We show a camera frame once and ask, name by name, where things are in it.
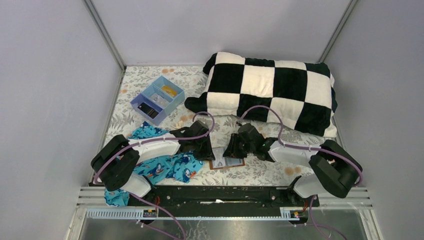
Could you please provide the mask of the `blue three-compartment organizer box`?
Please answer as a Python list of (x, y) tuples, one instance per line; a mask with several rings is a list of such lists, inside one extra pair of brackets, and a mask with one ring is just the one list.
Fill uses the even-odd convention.
[(182, 88), (160, 76), (130, 101), (132, 108), (154, 125), (159, 125), (183, 101)]

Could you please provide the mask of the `black card in box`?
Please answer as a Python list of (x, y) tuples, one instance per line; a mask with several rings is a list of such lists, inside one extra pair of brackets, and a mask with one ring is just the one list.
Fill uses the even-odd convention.
[(141, 110), (144, 114), (146, 114), (151, 119), (154, 119), (159, 114), (157, 110), (155, 110), (153, 107), (149, 106), (145, 102), (142, 102), (138, 106), (138, 109)]

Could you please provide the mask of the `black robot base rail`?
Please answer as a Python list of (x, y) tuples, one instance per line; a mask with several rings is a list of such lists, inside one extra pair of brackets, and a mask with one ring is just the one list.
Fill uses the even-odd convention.
[(160, 185), (143, 199), (167, 211), (181, 208), (294, 208), (302, 211), (312, 198), (302, 198), (290, 187), (270, 186), (174, 186)]

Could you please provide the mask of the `brown leather card holder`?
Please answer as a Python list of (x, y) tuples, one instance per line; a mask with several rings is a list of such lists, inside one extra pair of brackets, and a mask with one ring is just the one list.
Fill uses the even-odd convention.
[(227, 169), (245, 166), (244, 159), (224, 157), (224, 148), (217, 147), (212, 149), (215, 160), (209, 162), (209, 168), (211, 170)]

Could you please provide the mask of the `blue shark print shorts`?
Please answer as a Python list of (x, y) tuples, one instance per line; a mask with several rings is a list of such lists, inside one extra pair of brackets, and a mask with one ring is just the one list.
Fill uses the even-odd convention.
[[(142, 140), (159, 137), (167, 133), (169, 133), (168, 130), (154, 127), (145, 121), (128, 136), (128, 139)], [(204, 162), (195, 158), (191, 152), (183, 152), (145, 160), (138, 163), (133, 172), (139, 176), (147, 177), (153, 185), (165, 178), (189, 183), (203, 165)]]

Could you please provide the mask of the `silver card in box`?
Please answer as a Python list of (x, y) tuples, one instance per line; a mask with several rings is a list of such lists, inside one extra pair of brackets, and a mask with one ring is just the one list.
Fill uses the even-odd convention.
[(170, 103), (167, 99), (157, 93), (153, 93), (149, 98), (163, 109), (166, 108)]

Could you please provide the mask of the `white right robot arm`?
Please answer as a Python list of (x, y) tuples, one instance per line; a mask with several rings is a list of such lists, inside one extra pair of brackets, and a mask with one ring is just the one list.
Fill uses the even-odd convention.
[(261, 161), (312, 169), (312, 174), (301, 176), (290, 185), (303, 199), (322, 193), (344, 199), (363, 177), (362, 166), (334, 140), (328, 139), (320, 145), (287, 143), (278, 137), (263, 137), (250, 123), (231, 135), (223, 157), (243, 159), (248, 154)]

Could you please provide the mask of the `gold card in box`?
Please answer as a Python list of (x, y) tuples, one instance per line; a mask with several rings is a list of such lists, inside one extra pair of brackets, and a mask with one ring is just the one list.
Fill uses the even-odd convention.
[(162, 86), (161, 90), (172, 98), (175, 98), (178, 95), (178, 92), (168, 85)]

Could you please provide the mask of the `black white checkered pillow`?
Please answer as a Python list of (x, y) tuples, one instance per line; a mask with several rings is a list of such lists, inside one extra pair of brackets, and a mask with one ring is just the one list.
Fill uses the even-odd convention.
[(207, 75), (198, 97), (184, 105), (194, 112), (233, 115), (334, 138), (335, 79), (323, 63), (267, 60), (216, 52), (202, 69)]

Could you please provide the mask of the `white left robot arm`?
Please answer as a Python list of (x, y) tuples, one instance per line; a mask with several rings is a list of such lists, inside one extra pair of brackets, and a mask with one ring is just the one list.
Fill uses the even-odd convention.
[(95, 184), (104, 184), (105, 199), (119, 195), (142, 198), (162, 179), (188, 182), (212, 155), (211, 128), (196, 120), (189, 127), (166, 131), (144, 122), (131, 138), (114, 136), (92, 159)]

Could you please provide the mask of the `floral patterned table cloth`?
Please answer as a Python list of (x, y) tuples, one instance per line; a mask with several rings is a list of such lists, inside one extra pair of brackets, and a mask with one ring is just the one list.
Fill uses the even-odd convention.
[[(186, 98), (198, 97), (207, 82), (207, 76), (203, 73), (202, 66), (128, 66), (120, 82), (104, 145), (115, 135), (123, 134), (128, 137), (143, 122), (148, 121), (132, 108), (130, 101), (161, 76), (183, 89)], [(194, 113), (186, 109), (184, 103), (181, 103), (158, 127), (169, 131), (188, 127), (192, 123), (193, 116)], [(210, 134), (212, 148), (227, 147), (230, 135), (236, 133), (239, 128), (236, 124), (238, 117), (214, 115), (214, 119), (214, 130)], [(279, 123), (250, 120), (245, 120), (243, 123), (251, 123), (265, 138), (277, 137), (281, 126)], [(285, 142), (302, 145), (318, 145), (327, 139), (332, 139), (343, 146), (339, 137), (320, 137), (287, 127), (284, 127), (281, 138)], [(244, 159), (244, 163), (244, 166), (215, 170), (210, 169), (210, 163), (207, 161), (189, 183), (183, 183), (174, 178), (165, 178), (157, 185), (288, 186), (295, 177), (308, 176), (312, 173), (309, 168), (302, 165), (261, 161), (252, 154)]]

